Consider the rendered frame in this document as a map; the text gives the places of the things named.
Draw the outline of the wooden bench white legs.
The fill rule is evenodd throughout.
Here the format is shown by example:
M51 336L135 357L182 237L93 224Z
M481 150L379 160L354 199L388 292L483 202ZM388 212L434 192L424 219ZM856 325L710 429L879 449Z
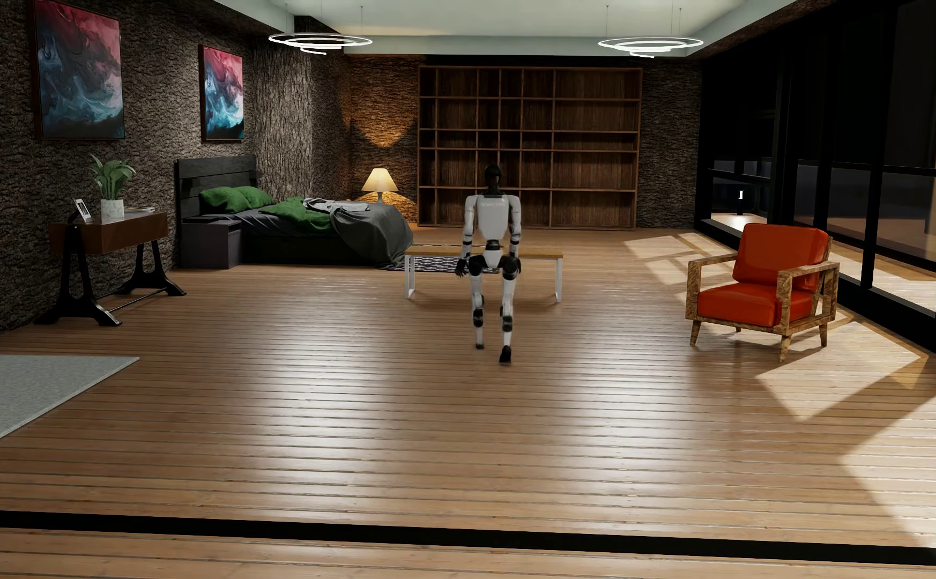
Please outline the wooden bench white legs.
M409 299L414 293L415 259L417 257L458 257L459 245L411 245L404 254L404 287L403 295ZM555 261L554 297L558 303L563 300L563 269L564 254L562 250L552 248L524 248L518 251L522 259L548 259Z

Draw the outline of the patterned black-white rug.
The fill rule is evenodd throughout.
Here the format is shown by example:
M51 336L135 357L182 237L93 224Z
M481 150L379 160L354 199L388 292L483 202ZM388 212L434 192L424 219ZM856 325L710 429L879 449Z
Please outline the patterned black-white rug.
M473 246L473 255L480 255L482 245ZM451 273L455 270L457 260L460 256L460 245L411 245L410 249L420 249L420 254L413 257L412 269L415 272L439 272ZM376 269L385 271L403 271L404 257L402 256L394 264L384 264L375 266ZM499 269L486 268L484 273L500 273Z

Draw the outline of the left robot leg white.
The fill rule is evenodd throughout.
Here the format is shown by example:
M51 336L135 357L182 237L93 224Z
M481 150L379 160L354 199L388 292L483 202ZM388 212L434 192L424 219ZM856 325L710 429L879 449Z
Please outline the left robot leg white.
M483 256L472 256L468 258L467 268L469 272L471 303L472 303L472 321L475 327L475 347L484 349L484 306L485 298L482 294L481 276L484 269L487 268L486 258Z

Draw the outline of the robot leg white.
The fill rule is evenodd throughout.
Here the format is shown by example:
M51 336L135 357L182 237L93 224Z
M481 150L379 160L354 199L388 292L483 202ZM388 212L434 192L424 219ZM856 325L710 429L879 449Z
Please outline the robot leg white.
M515 291L515 280L505 280L502 282L502 301L501 301L501 320L503 347L500 354L500 363L511 362L511 337L513 330L513 296Z
M469 272L471 303L472 303L472 321L475 327L475 347L484 349L484 306L485 298L482 294L481 276L484 269L487 268L486 258L483 256L472 256L468 258L467 268Z

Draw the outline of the right robot leg white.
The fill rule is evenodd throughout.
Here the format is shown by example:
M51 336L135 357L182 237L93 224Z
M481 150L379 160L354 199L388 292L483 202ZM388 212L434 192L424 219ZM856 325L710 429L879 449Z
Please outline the right robot leg white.
M505 280L502 282L502 301L501 301L501 320L503 347L500 354L500 363L511 362L511 337L513 330L513 296L515 291L515 280Z

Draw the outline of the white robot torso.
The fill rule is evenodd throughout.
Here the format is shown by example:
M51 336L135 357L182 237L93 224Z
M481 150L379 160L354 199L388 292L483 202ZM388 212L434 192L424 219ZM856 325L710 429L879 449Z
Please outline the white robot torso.
M482 252L487 268L500 269L499 262L501 257L504 257L501 240L510 230L509 206L505 196L477 195L474 230L481 231L487 240L486 248Z

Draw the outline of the grey blanket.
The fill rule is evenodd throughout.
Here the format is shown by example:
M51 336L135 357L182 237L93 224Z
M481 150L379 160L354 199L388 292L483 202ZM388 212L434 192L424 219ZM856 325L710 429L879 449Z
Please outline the grey blanket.
M304 199L309 211L328 213L332 228L356 254L373 265L403 265L413 242L410 225L388 204Z

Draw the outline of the lit table lamp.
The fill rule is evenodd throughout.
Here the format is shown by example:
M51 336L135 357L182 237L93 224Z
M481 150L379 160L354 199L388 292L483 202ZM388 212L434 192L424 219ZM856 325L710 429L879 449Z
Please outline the lit table lamp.
M390 172L387 169L376 167L372 169L372 172L366 178L361 191L374 192L376 202L383 204L385 194L399 190Z

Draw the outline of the green blanket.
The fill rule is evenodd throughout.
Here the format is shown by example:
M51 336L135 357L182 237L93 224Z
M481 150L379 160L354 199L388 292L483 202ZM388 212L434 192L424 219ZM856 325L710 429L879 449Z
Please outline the green blanket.
M307 234L331 234L334 232L328 211L310 208L302 197L292 197L281 203L264 206L261 213L287 219L297 230Z

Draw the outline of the dark bed with headboard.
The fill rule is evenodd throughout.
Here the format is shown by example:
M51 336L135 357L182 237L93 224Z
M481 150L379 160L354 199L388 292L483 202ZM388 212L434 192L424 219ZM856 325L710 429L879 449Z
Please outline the dark bed with headboard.
M375 266L347 246L335 233L307 234L287 219L252 208L237 214L212 213L200 201L201 191L217 187L257 185L254 155L178 160L178 235L181 254L181 224L219 219L242 223L241 264L353 265Z

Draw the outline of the dark grey nightstand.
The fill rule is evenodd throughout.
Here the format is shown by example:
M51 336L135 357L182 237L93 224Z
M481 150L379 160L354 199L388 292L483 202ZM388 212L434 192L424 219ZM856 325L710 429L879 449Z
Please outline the dark grey nightstand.
M241 262L242 223L219 219L181 224L181 267L231 269Z

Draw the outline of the small abstract red-blue painting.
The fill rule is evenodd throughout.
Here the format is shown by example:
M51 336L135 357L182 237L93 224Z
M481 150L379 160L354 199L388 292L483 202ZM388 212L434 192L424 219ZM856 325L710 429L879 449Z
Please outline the small abstract red-blue painting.
M211 46L200 47L204 141L244 138L243 59Z

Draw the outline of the wooden console table black legs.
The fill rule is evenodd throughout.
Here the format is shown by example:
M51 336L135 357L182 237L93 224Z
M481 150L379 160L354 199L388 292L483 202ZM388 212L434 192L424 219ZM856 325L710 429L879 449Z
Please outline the wooden console table black legs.
M93 295L86 257L110 254L129 246L137 248L135 270L113 294L128 295L136 288L153 289L152 293L133 300L134 303L159 293L186 295L166 277L162 268L158 240L168 234L166 213L127 212L124 217L91 217L76 222L78 216L75 211L67 222L55 222L48 227L52 253L63 255L61 290L53 307L37 318L37 324L52 324L61 317L91 317L101 325L120 325L112 311L104 309Z

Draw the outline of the potted plant white pot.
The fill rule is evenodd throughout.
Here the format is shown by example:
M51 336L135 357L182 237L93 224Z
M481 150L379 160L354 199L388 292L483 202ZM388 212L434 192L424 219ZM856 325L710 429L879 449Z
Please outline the potted plant white pot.
M123 218L124 202L120 190L128 179L136 175L136 170L127 161L108 161L102 163L95 155L90 170L94 182L101 192L101 216L104 218Z

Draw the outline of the large abstract red-blue painting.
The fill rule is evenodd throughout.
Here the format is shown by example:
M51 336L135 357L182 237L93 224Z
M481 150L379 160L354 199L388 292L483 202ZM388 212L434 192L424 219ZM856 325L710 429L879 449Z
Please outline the large abstract red-blue painting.
M38 138L122 139L119 21L56 0L29 0Z

